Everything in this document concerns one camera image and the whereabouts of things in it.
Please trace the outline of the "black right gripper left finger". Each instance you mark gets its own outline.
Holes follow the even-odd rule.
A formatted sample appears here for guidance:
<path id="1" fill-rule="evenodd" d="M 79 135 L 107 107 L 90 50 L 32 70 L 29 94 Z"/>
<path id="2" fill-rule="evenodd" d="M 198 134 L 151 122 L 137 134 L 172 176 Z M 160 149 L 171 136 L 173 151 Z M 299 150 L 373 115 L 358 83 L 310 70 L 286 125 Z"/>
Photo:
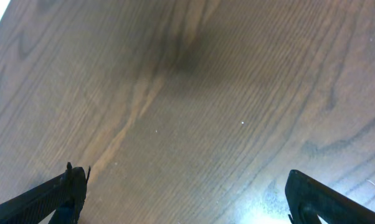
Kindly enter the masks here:
<path id="1" fill-rule="evenodd" d="M 50 224 L 77 223 L 89 177 L 89 172 L 68 162 L 63 174 L 0 204 L 0 224 L 40 223 L 49 215 Z"/>

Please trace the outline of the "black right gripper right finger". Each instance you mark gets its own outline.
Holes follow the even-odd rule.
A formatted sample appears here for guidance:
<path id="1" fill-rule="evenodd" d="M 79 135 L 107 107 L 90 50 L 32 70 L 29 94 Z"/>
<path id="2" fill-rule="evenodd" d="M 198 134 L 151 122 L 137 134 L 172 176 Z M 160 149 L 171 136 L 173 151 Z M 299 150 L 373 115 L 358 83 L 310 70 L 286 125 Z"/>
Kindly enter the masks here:
<path id="1" fill-rule="evenodd" d="M 375 212 L 345 197 L 321 182 L 291 170 L 285 185 L 292 224 L 375 224 Z"/>

